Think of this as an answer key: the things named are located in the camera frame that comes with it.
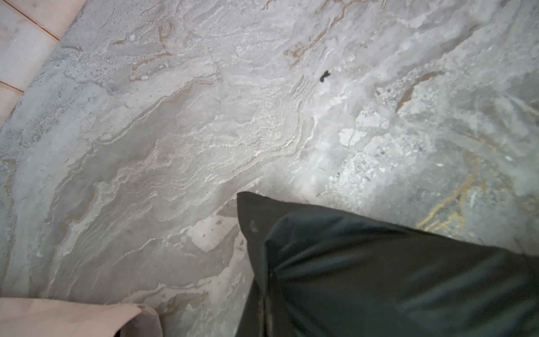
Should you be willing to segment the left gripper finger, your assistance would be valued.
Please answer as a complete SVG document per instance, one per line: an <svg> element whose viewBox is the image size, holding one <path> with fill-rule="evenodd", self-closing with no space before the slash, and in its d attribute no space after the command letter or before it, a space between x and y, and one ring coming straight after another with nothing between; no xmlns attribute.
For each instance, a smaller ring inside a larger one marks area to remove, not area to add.
<svg viewBox="0 0 539 337"><path fill-rule="evenodd" d="M265 303L255 280L251 284L244 310L235 334L236 337L265 336Z"/></svg>

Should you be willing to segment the black umbrella sleeve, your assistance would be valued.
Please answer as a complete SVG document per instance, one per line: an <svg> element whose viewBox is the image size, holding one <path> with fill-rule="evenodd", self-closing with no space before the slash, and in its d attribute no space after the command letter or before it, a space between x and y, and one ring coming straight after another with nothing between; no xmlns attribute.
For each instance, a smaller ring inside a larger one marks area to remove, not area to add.
<svg viewBox="0 0 539 337"><path fill-rule="evenodd" d="M237 195L265 336L537 336L538 258Z"/></svg>

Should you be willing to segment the small pink umbrella sleeve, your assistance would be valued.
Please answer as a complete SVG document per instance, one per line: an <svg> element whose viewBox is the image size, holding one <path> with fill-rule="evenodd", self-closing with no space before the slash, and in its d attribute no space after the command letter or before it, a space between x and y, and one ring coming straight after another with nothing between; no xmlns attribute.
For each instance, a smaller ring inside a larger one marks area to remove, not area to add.
<svg viewBox="0 0 539 337"><path fill-rule="evenodd" d="M1 299L2 336L163 336L146 305L92 305L50 299Z"/></svg>

